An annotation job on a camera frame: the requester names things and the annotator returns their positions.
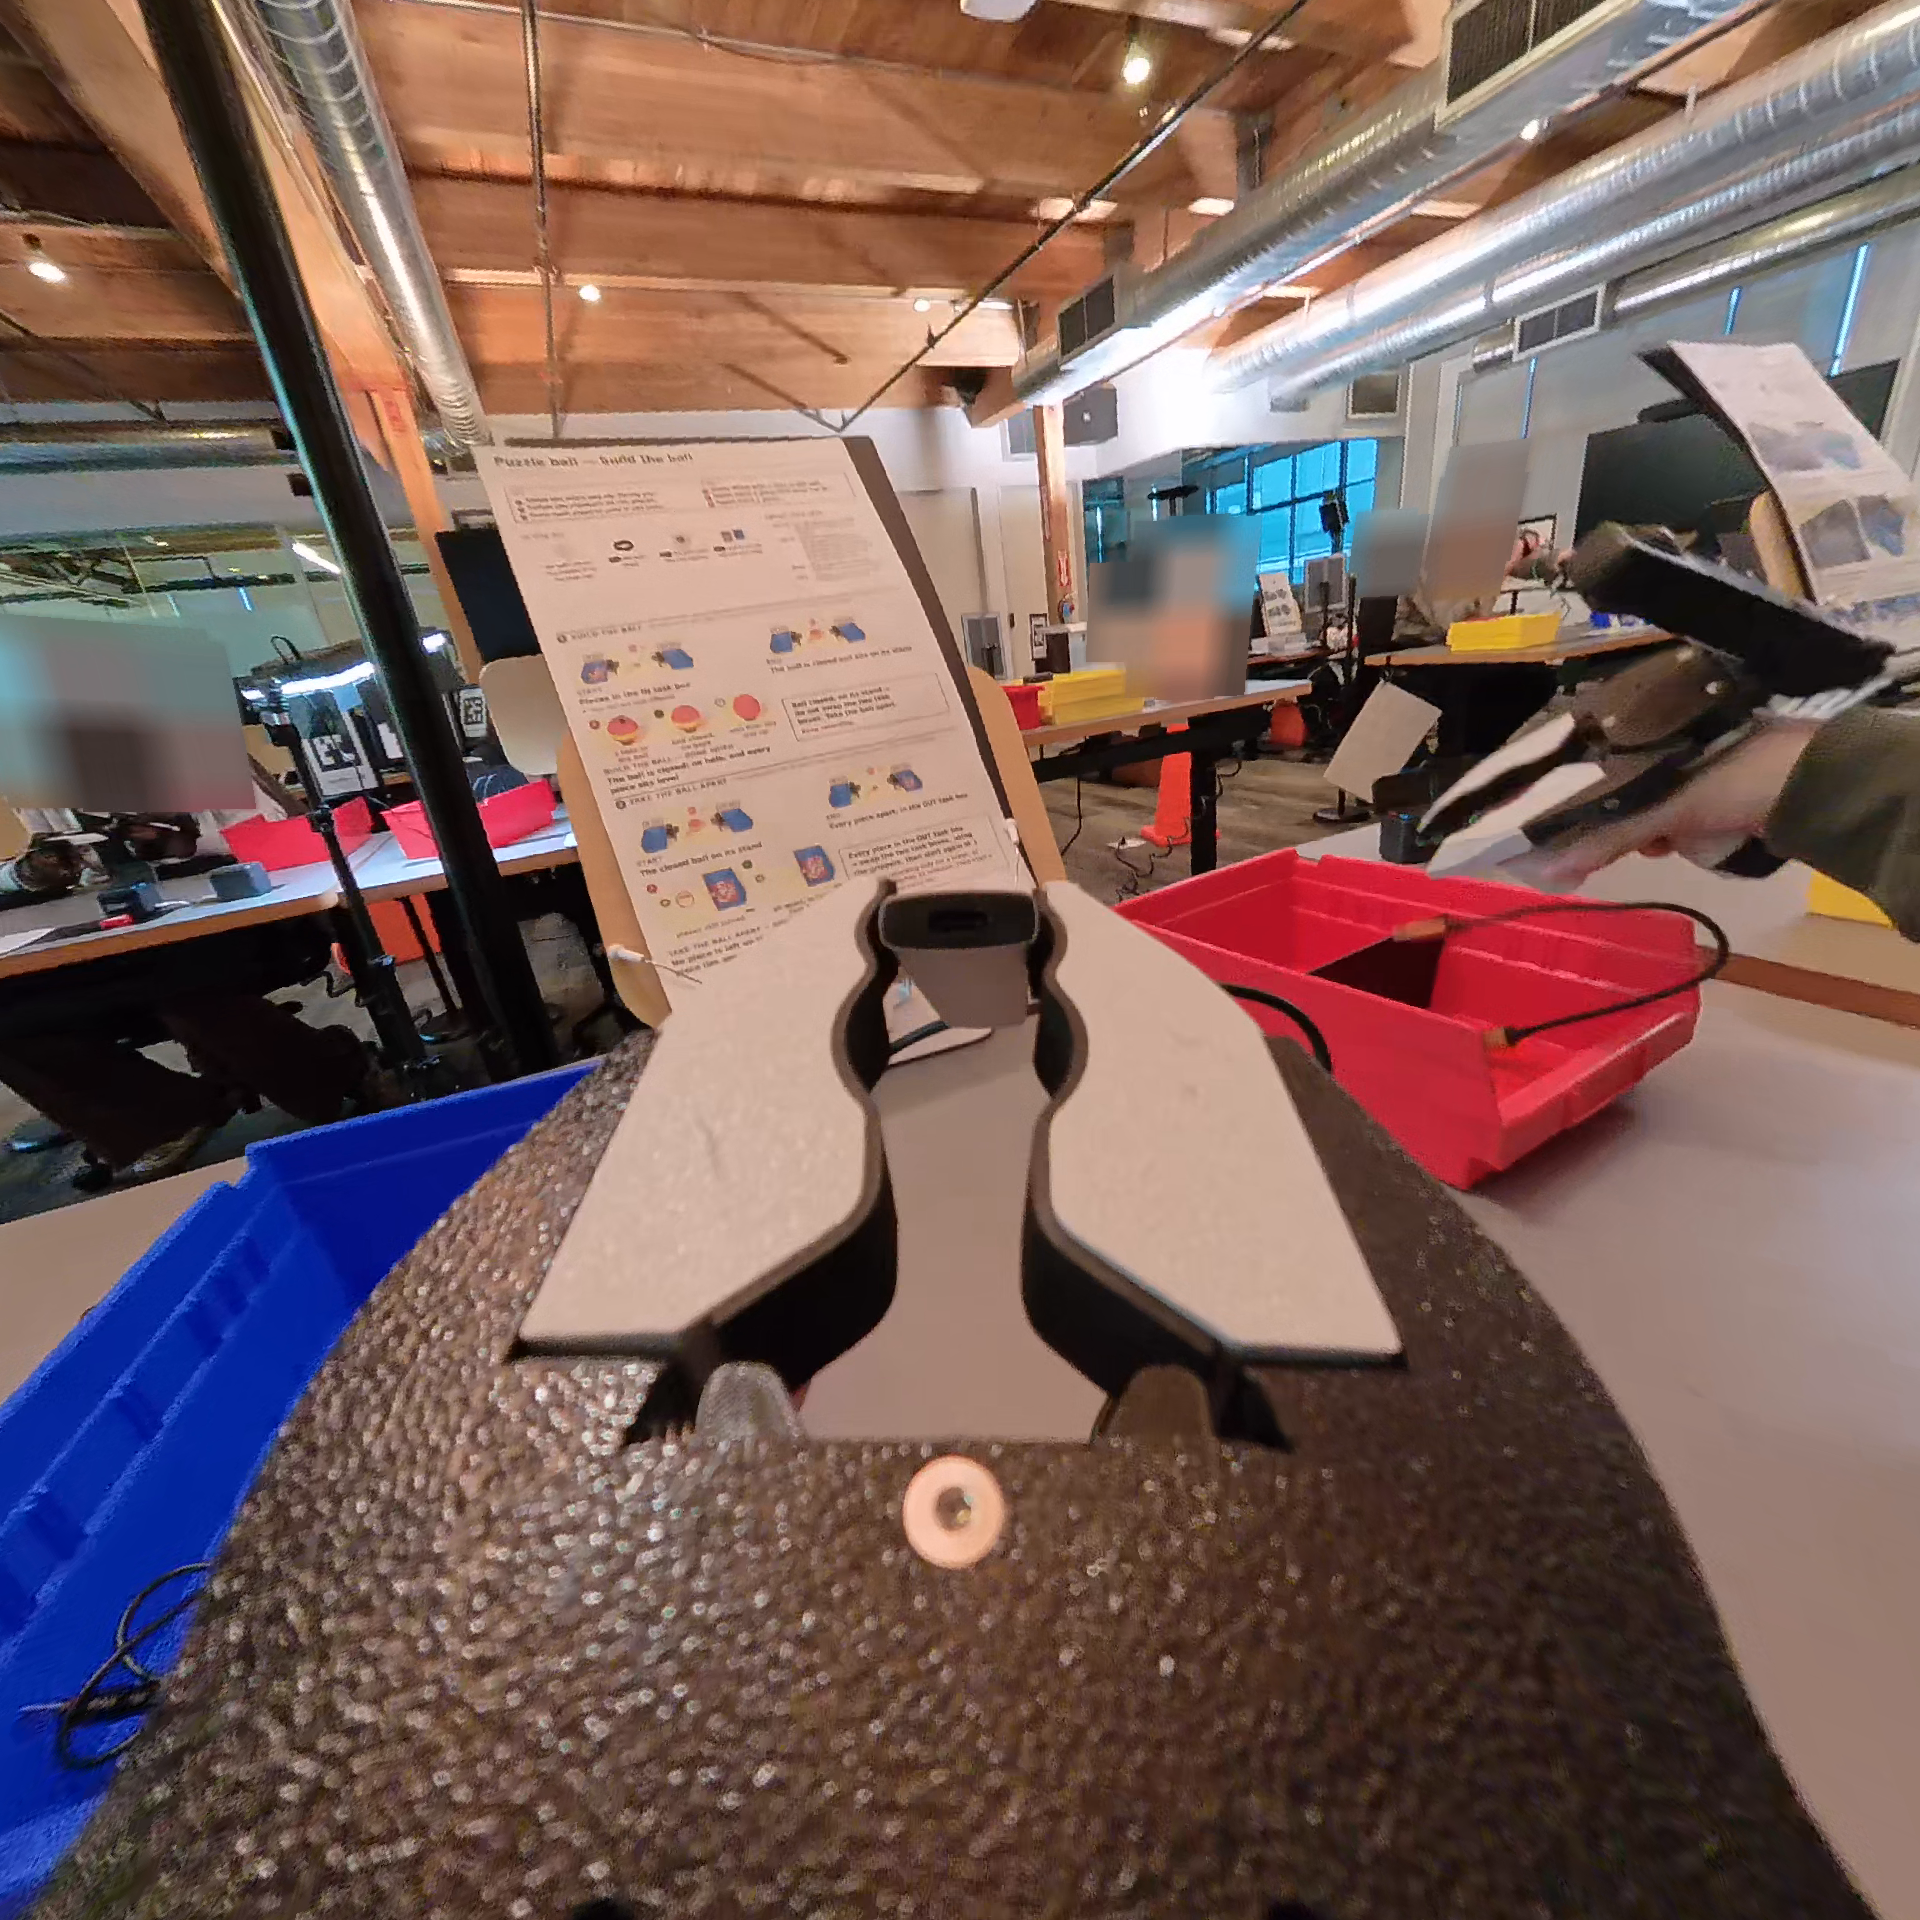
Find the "person's right hand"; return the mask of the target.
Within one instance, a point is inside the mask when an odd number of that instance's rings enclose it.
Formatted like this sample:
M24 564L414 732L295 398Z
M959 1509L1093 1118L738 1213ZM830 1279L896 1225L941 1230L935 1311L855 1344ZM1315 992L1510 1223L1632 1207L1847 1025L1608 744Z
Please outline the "person's right hand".
M1762 836L1791 768L1819 732L1819 721L1770 719L1659 807L1586 832L1566 847L1524 852L1506 871L1516 883L1567 894L1622 856L1676 854L1714 868Z

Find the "red plastic bin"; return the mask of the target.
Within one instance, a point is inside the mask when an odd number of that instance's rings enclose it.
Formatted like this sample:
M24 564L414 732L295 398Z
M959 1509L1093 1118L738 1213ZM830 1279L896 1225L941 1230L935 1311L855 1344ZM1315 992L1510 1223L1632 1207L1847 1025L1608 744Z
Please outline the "red plastic bin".
M1580 902L1283 849L1119 902L1467 1191L1612 1105L1695 1032L1720 947L1668 902Z

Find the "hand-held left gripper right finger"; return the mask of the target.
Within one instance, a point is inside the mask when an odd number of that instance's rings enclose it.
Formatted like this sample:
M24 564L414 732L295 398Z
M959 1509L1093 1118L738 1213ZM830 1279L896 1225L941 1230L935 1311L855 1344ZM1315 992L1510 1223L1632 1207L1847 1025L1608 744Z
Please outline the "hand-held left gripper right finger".
M1231 1407L1261 1368L1379 1371L1403 1341L1266 1032L1067 883L1038 901L1024 1311L1102 1395L1150 1368Z

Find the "grey usb hub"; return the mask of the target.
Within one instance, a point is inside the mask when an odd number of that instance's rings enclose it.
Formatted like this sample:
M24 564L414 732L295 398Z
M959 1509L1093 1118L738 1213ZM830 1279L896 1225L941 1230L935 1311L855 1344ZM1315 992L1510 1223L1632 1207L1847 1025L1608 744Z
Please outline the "grey usb hub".
M1012 1029L1029 1020L1031 952L1040 936L1034 892L894 894L879 902L878 934L947 1025Z

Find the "wooden office desk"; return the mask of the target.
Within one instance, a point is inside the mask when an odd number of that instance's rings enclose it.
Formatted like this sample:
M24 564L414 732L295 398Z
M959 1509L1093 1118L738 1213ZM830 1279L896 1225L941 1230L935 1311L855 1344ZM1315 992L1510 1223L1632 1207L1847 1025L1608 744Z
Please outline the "wooden office desk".
M1459 651L1445 641L1392 647L1365 667L1438 707L1434 752L1477 761L1528 726L1564 691L1603 680L1671 640L1645 624L1572 625L1536 647Z
M1216 871L1219 768L1248 761L1274 710L1295 707L1308 679L1252 680L1248 691L1194 704L1150 704L1061 725L1020 728L1040 783L1076 782L1122 766L1189 759L1186 852L1194 877Z

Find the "silver ventilation duct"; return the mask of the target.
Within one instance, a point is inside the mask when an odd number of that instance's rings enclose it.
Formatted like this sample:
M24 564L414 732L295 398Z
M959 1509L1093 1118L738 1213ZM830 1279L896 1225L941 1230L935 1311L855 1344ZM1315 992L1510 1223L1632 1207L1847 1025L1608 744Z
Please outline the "silver ventilation duct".
M491 424L424 241L399 141L350 3L251 3L271 71L442 424L490 446Z
M1839 148L1755 172L1718 193L1671 208L1612 238L1536 256L1421 311L1410 304L1310 343L1288 320L1211 365L1213 385L1264 384L1275 412L1357 376L1467 344L1477 367L1503 367L1541 348L1582 343L1740 280L1830 256L1915 219L1915 140L1867 160Z
M1634 85L1766 14L1770 5L1456 5L1442 54L1375 107L1320 137L1150 272L1110 270L1062 305L1059 343L1012 371L1007 406L1061 405L1278 296L1434 204L1516 160L1546 172L1496 208L1395 253L1292 317L1229 326L1202 372L1239 343L1295 320L1334 343L1373 315L1466 293L1536 256L1572 248L1755 172L1839 148L1878 160L1915 140L1915 5L1852 15L1703 102L1674 107L1575 163L1556 137L1596 131L1599 107L1637 104Z

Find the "person's right forearm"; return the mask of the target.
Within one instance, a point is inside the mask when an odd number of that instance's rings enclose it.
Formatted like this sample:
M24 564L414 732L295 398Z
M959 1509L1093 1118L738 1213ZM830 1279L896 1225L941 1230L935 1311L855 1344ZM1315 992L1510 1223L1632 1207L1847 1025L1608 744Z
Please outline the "person's right forearm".
M1856 709L1818 726L1762 840L1871 901L1917 941L1917 709Z

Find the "blue plastic bin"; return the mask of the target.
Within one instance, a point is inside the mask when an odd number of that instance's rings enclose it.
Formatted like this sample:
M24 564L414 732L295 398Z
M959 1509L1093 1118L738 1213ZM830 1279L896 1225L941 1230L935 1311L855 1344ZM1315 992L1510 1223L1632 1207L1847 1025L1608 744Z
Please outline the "blue plastic bin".
M588 1065L254 1145L5 1403L3 1913L111 1783L136 1717L60 1747L123 1624L167 1672L263 1455L370 1292Z

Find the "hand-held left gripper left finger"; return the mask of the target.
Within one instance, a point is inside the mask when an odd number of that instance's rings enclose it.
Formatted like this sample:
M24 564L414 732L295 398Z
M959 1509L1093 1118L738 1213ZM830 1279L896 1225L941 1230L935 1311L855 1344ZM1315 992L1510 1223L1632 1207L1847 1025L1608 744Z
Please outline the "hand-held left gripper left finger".
M653 1036L517 1331L519 1356L726 1363L805 1387L896 1295L875 1086L898 963L853 880L696 985Z

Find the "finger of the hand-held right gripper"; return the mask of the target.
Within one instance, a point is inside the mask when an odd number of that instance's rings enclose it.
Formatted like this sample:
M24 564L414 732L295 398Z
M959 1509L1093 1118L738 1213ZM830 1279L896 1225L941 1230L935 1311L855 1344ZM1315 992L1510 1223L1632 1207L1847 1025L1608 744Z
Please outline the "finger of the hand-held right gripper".
M1556 768L1578 763L1578 718L1555 712L1539 726L1508 739L1451 782L1421 815L1421 835L1454 835L1524 795Z
M1528 828L1578 807L1603 782L1598 761L1562 763L1523 782L1503 799L1492 788L1436 804L1423 815L1434 877L1485 877L1532 849Z

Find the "white office desk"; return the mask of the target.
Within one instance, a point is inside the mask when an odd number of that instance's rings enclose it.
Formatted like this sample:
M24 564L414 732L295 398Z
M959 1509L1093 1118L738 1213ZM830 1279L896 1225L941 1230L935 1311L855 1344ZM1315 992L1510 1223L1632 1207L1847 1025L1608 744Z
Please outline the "white office desk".
M578 867L578 840L563 822L496 847L498 871L506 876L544 873ZM447 889L436 860L406 860L388 835L376 835L350 854L351 883L372 901L403 896L434 896ZM142 952L168 944L191 944L218 933L304 921L331 913L344 901L344 887L327 860L271 873L268 892L224 901L213 892L215 873L167 880L159 894L168 901L148 918L108 913L102 896L71 896L5 912L3 979L71 969L76 964Z

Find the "white sign card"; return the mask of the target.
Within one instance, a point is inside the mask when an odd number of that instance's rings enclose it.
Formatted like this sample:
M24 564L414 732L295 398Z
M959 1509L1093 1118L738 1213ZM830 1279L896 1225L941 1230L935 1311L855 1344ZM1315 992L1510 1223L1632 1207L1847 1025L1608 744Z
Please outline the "white sign card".
M1372 808L1375 782L1416 759L1442 709L1392 679L1380 679L1336 741L1325 782L1334 799L1315 814L1320 825L1357 822Z

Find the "black monitor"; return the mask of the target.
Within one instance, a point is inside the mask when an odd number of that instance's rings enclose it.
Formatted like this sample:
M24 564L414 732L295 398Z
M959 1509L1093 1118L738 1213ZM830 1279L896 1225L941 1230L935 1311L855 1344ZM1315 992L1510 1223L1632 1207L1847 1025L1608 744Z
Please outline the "black monitor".
M1677 412L1590 438L1575 532L1604 521L1707 534L1770 494L1808 576L1915 564L1915 483L1878 438L1887 375L1823 375L1790 343L1644 355Z

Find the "beige and black display board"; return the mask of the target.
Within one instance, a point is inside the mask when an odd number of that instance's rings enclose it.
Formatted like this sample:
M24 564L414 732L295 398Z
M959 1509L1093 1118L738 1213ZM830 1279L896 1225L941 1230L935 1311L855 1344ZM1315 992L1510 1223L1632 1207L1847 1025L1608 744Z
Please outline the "beige and black display board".
M525 777L554 777L567 719L501 532L454 528L436 532L434 549L464 617L506 761Z

